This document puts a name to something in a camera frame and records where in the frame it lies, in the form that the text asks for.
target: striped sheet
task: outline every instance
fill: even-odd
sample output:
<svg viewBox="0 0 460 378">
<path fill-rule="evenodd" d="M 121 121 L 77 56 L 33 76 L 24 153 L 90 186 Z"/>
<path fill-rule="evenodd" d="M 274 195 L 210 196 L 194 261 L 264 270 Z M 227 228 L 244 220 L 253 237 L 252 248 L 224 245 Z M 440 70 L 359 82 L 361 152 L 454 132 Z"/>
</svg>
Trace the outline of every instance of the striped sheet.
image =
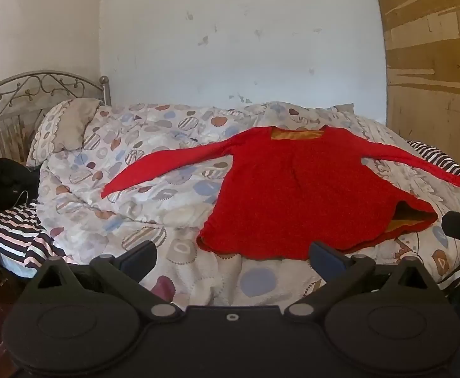
<svg viewBox="0 0 460 378">
<path fill-rule="evenodd" d="M 73 262 L 62 249 L 53 246 L 36 214 L 36 202 L 0 212 L 0 253 L 25 267 L 39 269 L 53 255 Z"/>
<path fill-rule="evenodd" d="M 460 165 L 438 148 L 413 140 L 409 140 L 408 144 L 426 161 L 433 163 L 447 172 L 460 176 Z M 449 275 L 449 277 L 439 283 L 439 287 L 446 295 L 451 294 L 454 290 L 460 289 L 460 265 Z"/>
</svg>

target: bedspread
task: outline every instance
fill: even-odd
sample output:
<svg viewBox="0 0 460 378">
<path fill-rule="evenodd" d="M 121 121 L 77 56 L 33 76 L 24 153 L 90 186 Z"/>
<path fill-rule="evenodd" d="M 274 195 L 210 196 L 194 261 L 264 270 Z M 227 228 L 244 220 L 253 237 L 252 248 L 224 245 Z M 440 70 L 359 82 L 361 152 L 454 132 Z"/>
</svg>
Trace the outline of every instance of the bedspread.
<svg viewBox="0 0 460 378">
<path fill-rule="evenodd" d="M 37 214 L 55 245 L 77 263 L 88 263 L 103 253 L 120 255 L 152 240 L 158 261 L 142 284 L 181 308 L 207 304 L 285 307 L 323 284 L 307 261 L 253 261 L 239 255 L 216 255 L 196 245 L 195 237 L 232 166 L 231 156 L 171 171 L 105 199 L 100 192 L 118 172 L 151 152 L 224 140 L 253 126 L 305 130 L 325 124 L 416 154 L 383 125 L 335 108 L 305 109 L 279 102 L 238 110 L 158 104 L 100 106 L 85 131 L 83 149 L 58 152 L 44 162 Z M 449 210 L 460 212 L 460 188 L 407 165 L 362 162 L 395 186 L 429 202 L 439 220 Z M 460 264 L 460 241 L 446 237 L 440 221 L 422 232 L 360 252 L 381 264 L 418 256 L 437 282 Z"/>
</svg>

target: red sweater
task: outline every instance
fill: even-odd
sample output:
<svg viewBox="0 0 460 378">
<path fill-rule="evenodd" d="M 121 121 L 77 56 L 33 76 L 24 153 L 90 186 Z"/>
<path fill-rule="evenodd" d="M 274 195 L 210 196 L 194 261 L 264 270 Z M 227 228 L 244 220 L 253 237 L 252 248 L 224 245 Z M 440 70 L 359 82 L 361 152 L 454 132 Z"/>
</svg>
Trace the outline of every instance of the red sweater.
<svg viewBox="0 0 460 378">
<path fill-rule="evenodd" d="M 185 165 L 233 155 L 199 246 L 256 260 L 306 260 L 313 241 L 355 251 L 436 221 L 429 203 L 377 176 L 362 158 L 405 163 L 460 186 L 460 176 L 346 129 L 324 126 L 308 134 L 319 137 L 297 139 L 304 133 L 252 128 L 223 142 L 155 152 L 123 170 L 101 196 Z"/>
</svg>

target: black bag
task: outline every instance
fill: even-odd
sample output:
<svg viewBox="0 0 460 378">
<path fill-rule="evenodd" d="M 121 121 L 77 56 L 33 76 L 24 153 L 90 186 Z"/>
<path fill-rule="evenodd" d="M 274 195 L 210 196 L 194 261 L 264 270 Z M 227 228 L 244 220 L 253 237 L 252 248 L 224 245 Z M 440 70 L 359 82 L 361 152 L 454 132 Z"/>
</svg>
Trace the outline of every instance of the black bag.
<svg viewBox="0 0 460 378">
<path fill-rule="evenodd" d="M 36 199 L 38 188 L 39 169 L 30 171 L 11 159 L 0 159 L 0 210 Z"/>
</svg>

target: bed headboard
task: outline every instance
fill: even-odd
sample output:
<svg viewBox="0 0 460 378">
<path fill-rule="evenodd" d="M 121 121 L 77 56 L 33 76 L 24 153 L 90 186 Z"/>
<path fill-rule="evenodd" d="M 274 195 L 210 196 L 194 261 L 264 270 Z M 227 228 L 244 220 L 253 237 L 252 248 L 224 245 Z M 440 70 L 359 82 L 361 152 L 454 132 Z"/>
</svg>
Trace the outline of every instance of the bed headboard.
<svg viewBox="0 0 460 378">
<path fill-rule="evenodd" d="M 68 72 L 24 72 L 0 81 L 0 158 L 25 164 L 46 113 L 69 98 L 98 98 L 111 105 L 109 79 L 99 83 Z"/>
</svg>

